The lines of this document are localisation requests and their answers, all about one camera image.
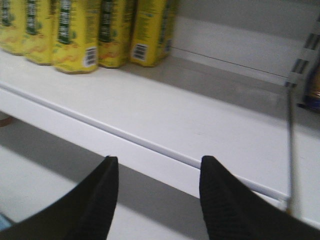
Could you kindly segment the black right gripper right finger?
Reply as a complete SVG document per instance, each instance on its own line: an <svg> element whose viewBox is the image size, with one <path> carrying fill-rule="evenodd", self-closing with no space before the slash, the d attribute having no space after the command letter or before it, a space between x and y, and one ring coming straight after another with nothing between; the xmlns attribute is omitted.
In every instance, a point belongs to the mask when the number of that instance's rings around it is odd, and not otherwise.
<svg viewBox="0 0 320 240"><path fill-rule="evenodd" d="M215 157L201 159L199 196L211 240L318 240L319 229L269 204Z"/></svg>

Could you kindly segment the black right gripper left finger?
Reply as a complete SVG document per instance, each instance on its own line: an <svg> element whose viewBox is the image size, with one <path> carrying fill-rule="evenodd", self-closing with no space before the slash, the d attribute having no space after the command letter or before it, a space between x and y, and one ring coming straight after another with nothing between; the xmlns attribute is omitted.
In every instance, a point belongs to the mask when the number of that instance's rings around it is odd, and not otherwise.
<svg viewBox="0 0 320 240"><path fill-rule="evenodd" d="M0 232L2 240L105 240L119 193L119 163L107 156L62 198Z"/></svg>

